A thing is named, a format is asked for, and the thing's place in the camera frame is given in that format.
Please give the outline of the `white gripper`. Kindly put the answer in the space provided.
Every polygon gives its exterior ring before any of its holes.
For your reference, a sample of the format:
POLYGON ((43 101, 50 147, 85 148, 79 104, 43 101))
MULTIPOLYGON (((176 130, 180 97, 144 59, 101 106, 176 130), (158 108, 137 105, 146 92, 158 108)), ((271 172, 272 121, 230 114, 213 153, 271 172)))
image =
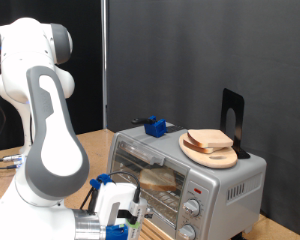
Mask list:
POLYGON ((144 217, 152 219, 154 212, 143 198, 134 199, 137 187, 132 183, 102 184, 95 212, 106 229, 106 240, 138 240, 144 217))

